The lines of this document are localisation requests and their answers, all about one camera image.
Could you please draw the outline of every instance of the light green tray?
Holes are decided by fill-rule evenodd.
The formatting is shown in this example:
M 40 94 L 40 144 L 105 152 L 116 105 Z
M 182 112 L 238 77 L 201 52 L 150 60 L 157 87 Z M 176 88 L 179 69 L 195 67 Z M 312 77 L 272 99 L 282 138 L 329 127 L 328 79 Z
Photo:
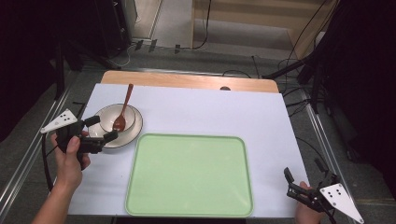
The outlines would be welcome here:
M 146 133 L 137 140 L 125 208 L 144 217 L 247 217 L 253 210 L 238 137 Z

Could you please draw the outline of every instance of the brown spoon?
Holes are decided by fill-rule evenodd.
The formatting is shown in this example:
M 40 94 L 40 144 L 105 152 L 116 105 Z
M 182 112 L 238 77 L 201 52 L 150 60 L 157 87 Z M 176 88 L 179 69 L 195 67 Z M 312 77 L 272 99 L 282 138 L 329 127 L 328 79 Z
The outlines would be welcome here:
M 125 129 L 125 123 L 126 123 L 126 121 L 125 121 L 125 108 L 128 105 L 128 101 L 129 101 L 129 98 L 131 97 L 131 92 L 132 92 L 133 88 L 134 88 L 134 84 L 129 84 L 128 91 L 127 91 L 126 97 L 125 97 L 125 102 L 124 102 L 124 105 L 122 107 L 121 113 L 116 118 L 116 120 L 114 120 L 113 130 L 116 130 L 118 132 L 122 132 Z

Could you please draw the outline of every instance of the white plate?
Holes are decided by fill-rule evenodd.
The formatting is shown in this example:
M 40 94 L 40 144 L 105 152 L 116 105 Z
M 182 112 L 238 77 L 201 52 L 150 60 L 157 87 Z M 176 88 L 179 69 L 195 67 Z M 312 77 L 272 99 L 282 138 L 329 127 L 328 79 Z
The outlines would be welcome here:
M 122 147 L 127 145 L 128 143 L 134 141 L 134 139 L 139 135 L 140 131 L 143 127 L 143 118 L 140 112 L 131 105 L 128 105 L 132 108 L 135 114 L 134 127 L 132 129 L 128 129 L 125 132 L 119 133 L 119 137 L 111 142 L 105 144 L 105 147 Z M 102 129 L 100 123 L 94 124 L 88 128 L 88 133 L 90 137 L 103 137 L 107 132 Z

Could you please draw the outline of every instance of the wire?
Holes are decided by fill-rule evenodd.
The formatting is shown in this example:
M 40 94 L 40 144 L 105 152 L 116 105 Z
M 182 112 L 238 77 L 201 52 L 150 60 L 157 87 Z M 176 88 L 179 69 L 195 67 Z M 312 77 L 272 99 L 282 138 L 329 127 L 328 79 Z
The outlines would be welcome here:
M 78 113 L 77 113 L 77 115 L 76 115 L 76 118 L 79 118 L 79 116 L 81 115 L 82 110 L 85 108 L 85 104 L 86 104 L 86 103 L 81 103 L 81 102 L 73 101 L 73 105 L 81 105 L 81 107 L 79 108 L 79 111 L 78 111 Z
M 294 45 L 293 45 L 293 48 L 291 49 L 291 52 L 290 52 L 290 55 L 289 55 L 289 58 L 288 58 L 288 62 L 286 63 L 286 66 L 288 66 L 289 65 L 289 60 L 290 60 L 290 57 L 291 57 L 291 54 L 294 52 L 294 50 L 295 50 L 295 48 L 296 48 L 296 46 L 297 46 L 297 43 L 299 42 L 299 40 L 300 40 L 300 38 L 301 38 L 301 36 L 303 35 L 303 33 L 304 33 L 304 31 L 305 31 L 305 29 L 308 27 L 308 25 L 311 23 L 311 21 L 315 18 L 315 16 L 318 14 L 318 12 L 320 11 L 320 9 L 324 6 L 324 4 L 327 2 L 327 0 L 323 0 L 323 3 L 320 5 L 320 7 L 317 9 L 317 11 L 314 13 L 314 15 L 311 17 L 311 19 L 308 21 L 308 23 L 306 24 L 306 26 L 304 27 L 304 29 L 300 32 L 300 34 L 299 34 L 299 36 L 298 36 L 298 38 L 297 38 L 297 40 L 296 40 L 296 42 L 294 43 Z M 268 76 L 262 76 L 262 78 L 271 78 L 271 79 L 275 79 L 275 78 L 277 78 L 277 77 L 280 77 L 280 76 L 283 76 L 283 75 L 285 75 L 285 77 L 286 77 L 286 83 L 285 83 L 285 90 L 287 89 L 287 86 L 288 86 L 288 73 L 286 73 L 286 74 L 280 74 L 280 75 L 277 75 L 276 77 L 274 77 L 274 74 L 272 74 L 272 75 L 268 75 Z
M 200 47 L 202 47 L 205 43 L 206 43 L 206 41 L 207 41 L 207 37 L 209 36 L 209 34 L 208 34 L 208 31 L 207 31 L 207 28 L 208 28 L 208 26 L 209 26 L 209 15 L 210 15 L 210 7 L 212 6 L 212 0 L 209 0 L 209 7 L 207 8 L 207 16 L 206 16 L 206 34 L 205 34 L 205 39 L 204 39 L 204 42 L 202 42 L 202 44 L 199 46 L 199 47 L 195 47 L 195 48 L 192 48 L 192 49 L 199 49 Z
M 300 89 L 303 89 L 303 88 L 302 88 L 302 87 L 298 87 L 298 88 L 295 88 L 295 89 L 292 90 L 292 91 L 289 91 L 288 93 L 283 94 L 283 98 L 285 98 L 287 95 L 291 94 L 292 92 L 297 91 L 297 90 L 300 90 Z
M 242 74 L 246 75 L 247 77 L 251 78 L 251 76 L 248 75 L 247 73 L 242 72 L 242 71 L 238 71 L 238 70 L 227 70 L 227 71 L 223 72 L 223 74 L 222 74 L 221 76 L 224 77 L 224 75 L 225 75 L 226 73 L 228 73 L 228 72 L 238 72 L 238 73 L 242 73 Z
M 193 47 L 193 48 L 179 48 L 179 49 L 162 47 L 162 46 L 156 46 L 155 48 L 159 48 L 159 49 L 173 49 L 173 50 L 175 50 L 175 49 L 177 49 L 177 50 L 199 50 L 207 42 L 207 39 L 208 39 L 209 32 L 208 32 L 207 29 L 208 29 L 208 26 L 209 26 L 209 15 L 210 15 L 210 6 L 211 5 L 212 5 L 212 0 L 209 0 L 209 7 L 207 9 L 207 14 L 206 14 L 206 26 L 204 26 L 204 28 L 205 28 L 205 39 L 204 39 L 204 41 L 202 42 L 202 44 L 200 46 Z
M 48 162 L 47 162 L 46 137 L 47 137 L 47 134 L 43 133 L 43 135 L 41 137 L 41 155 L 43 157 L 44 174 L 45 174 L 46 180 L 47 180 L 47 187 L 49 188 L 49 192 L 51 192 L 52 189 L 53 189 L 53 183 L 52 183 L 52 179 L 50 177 L 50 169 L 49 169 L 49 165 L 48 165 Z
M 318 151 L 316 148 L 314 148 L 311 144 L 309 144 L 307 141 L 305 141 L 304 139 L 302 139 L 302 138 L 300 138 L 300 137 L 297 137 L 297 136 L 296 136 L 296 139 L 297 139 L 297 140 L 300 140 L 300 141 L 302 141 L 302 142 L 304 142 L 304 143 L 306 143 L 306 144 L 309 145 L 312 149 L 314 149 L 314 151 L 319 155 L 320 159 L 323 161 L 323 164 L 325 164 L 326 167 L 327 167 L 327 169 L 329 169 L 329 166 L 327 165 L 326 161 L 324 160 L 324 158 L 322 157 L 322 155 L 320 155 L 319 151 Z
M 256 60 L 254 60 L 254 56 L 251 56 L 251 59 L 253 59 L 254 67 L 256 68 L 257 79 L 260 79 L 259 69 L 257 68 L 257 64 L 256 64 Z
M 323 205 L 323 203 L 321 201 L 318 201 L 318 204 L 323 209 L 323 211 L 326 213 L 326 215 L 329 217 L 330 222 L 332 224 L 336 224 L 337 222 L 335 221 L 333 215 L 326 209 L 326 207 Z
M 284 59 L 284 60 L 280 61 L 280 62 L 277 64 L 277 70 L 278 70 L 278 71 L 280 70 L 280 64 L 281 64 L 281 63 L 283 63 L 283 62 L 285 62 L 285 61 L 289 61 L 289 60 L 300 61 L 300 60 L 298 60 L 298 59 Z
M 334 13 L 336 12 L 336 9 L 338 9 L 338 4 L 340 3 L 340 0 L 337 0 L 337 3 L 335 3 L 332 6 L 332 9 L 330 10 L 330 12 L 327 14 L 325 20 L 323 21 L 323 23 L 320 26 L 320 29 L 318 29 L 317 33 L 315 34 L 315 38 L 314 38 L 314 49 L 316 47 L 316 40 L 318 38 L 319 33 L 321 32 L 321 30 L 323 30 L 323 28 L 327 25 L 327 23 L 330 21 L 330 18 L 334 15 Z
M 300 113 L 301 111 L 303 111 L 304 108 L 305 108 L 307 105 L 309 105 L 309 103 L 308 103 L 308 102 L 305 102 L 305 104 L 300 105 L 299 107 L 297 107 L 297 109 L 295 109 L 294 112 L 291 113 L 291 114 L 289 115 L 289 118 L 291 118 L 291 117 L 293 117 L 294 115 L 296 115 L 296 114 Z
M 139 15 L 137 15 L 136 21 L 134 23 L 139 23 L 142 20 L 142 18 L 139 17 Z
M 126 50 L 126 53 L 128 54 L 128 62 L 127 62 L 127 63 L 118 64 L 118 63 L 114 63 L 114 62 L 111 61 L 111 60 L 109 60 L 109 61 L 110 61 L 111 63 L 114 63 L 116 66 L 119 66 L 119 67 L 123 67 L 123 66 L 127 65 L 127 64 L 131 61 L 131 55 L 129 54 L 129 49 L 130 49 L 131 47 L 135 46 L 135 45 L 136 45 L 136 44 L 133 43 L 133 44 Z
M 56 147 L 53 147 L 47 154 L 46 154 L 46 158 L 50 155 L 51 152 L 53 152 L 53 150 L 55 150 L 58 147 L 58 145 L 56 145 Z
M 294 106 L 294 105 L 300 105 L 302 103 L 311 103 L 311 99 L 305 99 L 305 100 L 302 100 L 302 101 L 297 102 L 297 103 L 291 103 L 291 104 L 286 105 L 286 107 L 291 107 L 291 106 Z

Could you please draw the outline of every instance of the hand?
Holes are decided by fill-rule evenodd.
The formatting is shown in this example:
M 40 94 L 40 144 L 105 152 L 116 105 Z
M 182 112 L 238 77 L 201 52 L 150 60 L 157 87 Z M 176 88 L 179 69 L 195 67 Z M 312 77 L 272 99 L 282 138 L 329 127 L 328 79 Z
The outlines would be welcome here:
M 51 142 L 55 146 L 57 145 L 56 137 L 56 133 L 51 136 Z M 54 187 L 57 189 L 62 189 L 62 191 L 65 190 L 65 192 L 68 193 L 74 193 L 76 188 L 81 183 L 81 167 L 85 169 L 91 163 L 88 154 L 84 154 L 82 157 L 82 164 L 79 164 L 77 159 L 79 144 L 79 138 L 74 136 L 70 139 L 67 145 L 66 153 L 63 153 L 58 147 L 55 149 L 58 170 Z
M 304 181 L 300 183 L 300 187 L 303 189 L 312 189 Z M 319 224 L 324 216 L 324 213 L 319 213 L 305 204 L 298 202 L 294 218 L 296 224 Z

